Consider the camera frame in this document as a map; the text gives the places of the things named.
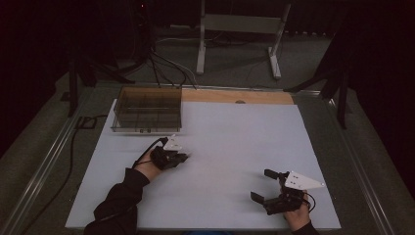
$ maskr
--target white stand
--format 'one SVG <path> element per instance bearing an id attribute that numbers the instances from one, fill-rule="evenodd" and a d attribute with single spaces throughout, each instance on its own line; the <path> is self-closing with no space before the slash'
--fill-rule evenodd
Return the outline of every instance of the white stand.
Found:
<path id="1" fill-rule="evenodd" d="M 281 72 L 278 67 L 276 52 L 284 32 L 287 16 L 290 12 L 291 4 L 284 7 L 281 18 L 262 18 L 246 16 L 228 16 L 214 15 L 205 13 L 205 0 L 202 0 L 201 7 L 201 39 L 199 45 L 198 63 L 196 67 L 197 74 L 203 74 L 205 71 L 205 30 L 222 30 L 222 31 L 241 31 L 257 33 L 275 33 L 275 43 L 268 48 L 269 61 L 272 67 L 274 78 L 279 79 Z"/>

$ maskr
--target table leg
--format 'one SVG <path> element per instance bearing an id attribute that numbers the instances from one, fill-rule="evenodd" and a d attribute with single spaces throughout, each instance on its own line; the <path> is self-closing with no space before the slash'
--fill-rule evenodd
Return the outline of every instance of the table leg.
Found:
<path id="1" fill-rule="evenodd" d="M 278 61 L 277 61 L 277 55 L 276 54 L 277 54 L 278 45 L 280 44 L 281 38 L 282 38 L 283 33 L 284 33 L 284 27 L 285 27 L 285 23 L 287 21 L 287 16 L 290 12 L 290 8 L 291 8 L 291 4 L 289 4 L 289 3 L 284 6 L 284 12 L 283 12 L 283 15 L 281 17 L 280 26 L 278 27 L 278 30 L 276 32 L 274 45 L 272 47 L 268 48 L 269 62 L 271 63 L 272 74 L 273 74 L 274 78 L 276 78 L 276 79 L 281 78 L 281 71 L 280 71 L 280 68 L 278 67 Z"/>
<path id="2" fill-rule="evenodd" d="M 201 39 L 199 44 L 198 63 L 196 66 L 196 73 L 203 74 L 205 70 L 205 0 L 201 3 Z"/>

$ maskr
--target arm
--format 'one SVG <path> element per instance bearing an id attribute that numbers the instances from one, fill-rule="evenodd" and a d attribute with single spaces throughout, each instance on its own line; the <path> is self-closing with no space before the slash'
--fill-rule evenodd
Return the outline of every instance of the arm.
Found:
<path id="1" fill-rule="evenodd" d="M 150 159 L 150 153 L 143 157 L 141 163 Z M 137 229 L 137 207 L 141 201 L 143 187 L 161 173 L 151 162 L 138 164 L 125 170 L 124 180 L 116 184 L 106 200 L 95 210 L 95 221 L 84 230 L 85 235 L 111 234 L 135 235 Z"/>
<path id="2" fill-rule="evenodd" d="M 304 194 L 304 199 L 307 200 L 307 194 Z M 309 208 L 307 204 L 303 203 L 296 211 L 284 212 L 284 217 L 287 219 L 290 229 L 294 235 L 318 235 L 311 223 L 309 216 Z"/>

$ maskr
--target dark background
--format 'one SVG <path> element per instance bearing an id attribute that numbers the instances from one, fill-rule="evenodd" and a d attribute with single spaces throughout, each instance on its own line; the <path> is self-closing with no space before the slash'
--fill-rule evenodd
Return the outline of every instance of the dark background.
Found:
<path id="1" fill-rule="evenodd" d="M 207 12 L 229 13 L 232 6 L 235 15 L 275 17 L 279 7 L 270 0 L 231 3 L 207 1 Z M 125 48 L 132 46 L 131 35 L 137 33 L 128 14 L 129 4 L 126 0 L 1 3 L 0 156 L 54 94 L 56 80 L 68 71 L 69 45 L 79 45 L 100 63 L 111 64 L 115 57 L 126 56 L 123 51 L 129 51 Z M 267 4 L 272 7 L 261 7 Z M 150 22 L 156 26 L 199 24 L 199 1 L 159 0 L 146 6 L 154 10 Z M 353 50 L 349 87 L 356 90 L 412 195 L 414 13 L 412 5 L 404 1 L 299 1 L 293 5 L 286 25 L 292 36 L 306 32 L 334 37 L 318 72 Z"/>

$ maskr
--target aluminum rail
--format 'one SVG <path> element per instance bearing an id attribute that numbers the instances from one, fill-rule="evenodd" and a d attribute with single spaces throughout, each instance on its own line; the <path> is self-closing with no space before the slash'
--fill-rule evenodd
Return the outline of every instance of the aluminum rail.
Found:
<path id="1" fill-rule="evenodd" d="M 76 125 L 79 113 L 86 101 L 89 99 L 91 91 L 92 88 L 86 87 L 80 95 L 79 106 L 76 112 L 72 115 L 72 117 L 69 117 L 65 121 L 49 152 L 43 159 L 43 162 L 41 163 L 37 171 L 33 174 L 30 181 L 27 183 L 23 191 L 23 194 L 19 198 L 12 213 L 9 215 L 9 218 L 7 219 L 5 225 L 0 230 L 1 235 L 18 234 L 18 232 L 20 231 L 24 219 L 26 218 L 31 206 L 36 200 L 37 195 L 42 189 L 43 184 L 45 183 L 53 166 L 55 165 L 55 162 L 59 158 L 62 149 L 67 143 L 69 136 Z"/>
<path id="2" fill-rule="evenodd" d="M 373 218 L 375 219 L 376 225 L 378 226 L 380 233 L 383 235 L 396 234 L 382 207 L 378 195 L 374 190 L 374 187 L 370 182 L 369 177 L 366 174 L 366 171 L 358 157 L 358 154 L 353 148 L 353 145 L 350 141 L 350 137 L 338 123 L 335 102 L 333 100 L 325 101 L 325 105 L 331 116 L 333 125 L 337 128 L 343 142 L 345 143 L 345 150 L 347 152 L 347 155 L 349 156 L 352 170 L 356 176 L 356 180 L 361 188 L 363 196 L 366 199 L 366 203 L 369 206 L 369 210 L 371 211 Z"/>

